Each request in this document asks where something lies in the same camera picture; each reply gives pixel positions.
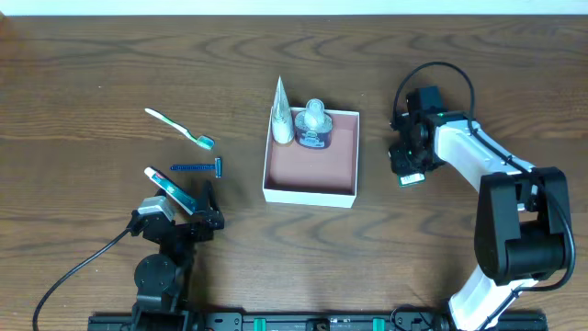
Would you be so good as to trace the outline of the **green white soap bar pack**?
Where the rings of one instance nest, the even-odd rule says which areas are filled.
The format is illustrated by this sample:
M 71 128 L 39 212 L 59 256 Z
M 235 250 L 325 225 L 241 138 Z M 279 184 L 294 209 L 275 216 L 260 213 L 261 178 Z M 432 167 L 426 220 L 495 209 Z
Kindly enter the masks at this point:
M 399 185 L 401 188 L 415 185 L 425 181 L 425 175 L 421 173 L 414 173 L 399 177 Z

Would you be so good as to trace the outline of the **white box with pink interior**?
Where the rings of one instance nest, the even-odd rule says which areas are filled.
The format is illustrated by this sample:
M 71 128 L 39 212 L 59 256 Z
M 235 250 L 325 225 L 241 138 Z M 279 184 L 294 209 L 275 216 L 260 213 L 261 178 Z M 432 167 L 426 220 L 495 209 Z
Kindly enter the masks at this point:
M 267 202 L 350 208 L 357 195 L 359 113 L 329 110 L 331 145 L 279 144 L 267 130 L 262 190 Z

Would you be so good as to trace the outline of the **blue foam soap pump bottle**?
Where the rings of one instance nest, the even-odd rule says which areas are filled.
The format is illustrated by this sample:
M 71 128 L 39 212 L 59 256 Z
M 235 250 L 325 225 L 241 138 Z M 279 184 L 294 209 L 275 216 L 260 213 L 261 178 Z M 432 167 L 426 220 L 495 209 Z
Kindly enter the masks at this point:
M 333 120 L 325 112 L 320 99 L 309 100 L 306 108 L 296 115 L 294 125 L 295 138 L 301 146 L 310 149 L 326 149 L 330 146 Z

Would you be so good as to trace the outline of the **white cosmetic tube gold cap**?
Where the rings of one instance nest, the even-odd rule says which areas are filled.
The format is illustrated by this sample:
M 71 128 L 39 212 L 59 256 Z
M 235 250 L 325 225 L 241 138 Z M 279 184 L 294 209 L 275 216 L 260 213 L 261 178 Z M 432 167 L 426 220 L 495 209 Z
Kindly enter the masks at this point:
M 279 144 L 288 144 L 294 139 L 292 113 L 281 77 L 277 80 L 276 93 L 271 108 L 271 132 L 274 141 Z

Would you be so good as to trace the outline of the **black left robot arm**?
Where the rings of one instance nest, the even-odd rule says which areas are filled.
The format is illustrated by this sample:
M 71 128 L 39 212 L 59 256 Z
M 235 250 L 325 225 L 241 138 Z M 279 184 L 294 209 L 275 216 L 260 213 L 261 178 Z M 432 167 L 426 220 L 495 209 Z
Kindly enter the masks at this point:
M 195 263 L 196 244 L 213 239 L 224 228 L 212 183 L 205 181 L 188 223 L 177 224 L 172 194 L 159 189 L 131 213 L 130 234 L 156 243 L 159 252 L 135 268 L 137 302 L 132 307 L 131 331 L 203 330 L 203 314 L 189 307 L 187 295 Z

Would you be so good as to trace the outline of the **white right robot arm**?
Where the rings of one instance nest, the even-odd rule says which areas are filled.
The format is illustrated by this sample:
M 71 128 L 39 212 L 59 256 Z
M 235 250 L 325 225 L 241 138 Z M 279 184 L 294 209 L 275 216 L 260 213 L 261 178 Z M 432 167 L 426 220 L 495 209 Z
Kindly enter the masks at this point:
M 394 115 L 400 140 L 389 151 L 392 171 L 406 186 L 428 171 L 453 166 L 477 191 L 477 267 L 451 296 L 437 330 L 513 330 L 537 325 L 509 317 L 525 292 L 555 291 L 571 279 L 576 247 L 567 178 L 557 167 L 536 167 L 509 153 L 480 124 L 441 108 Z

